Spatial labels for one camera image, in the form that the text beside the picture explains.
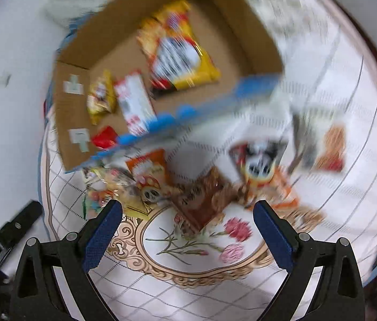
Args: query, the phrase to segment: large yellow chip bag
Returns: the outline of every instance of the large yellow chip bag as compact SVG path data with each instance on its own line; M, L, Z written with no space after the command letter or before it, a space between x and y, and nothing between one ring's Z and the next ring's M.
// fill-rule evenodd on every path
M91 84L87 95L87 111L92 124L96 125L107 112L112 113L116 107L116 94L113 89L111 73L104 70L102 77Z
M189 3L179 0L141 24L138 41L148 59L154 97L214 82L221 76L209 54L194 39L189 10Z

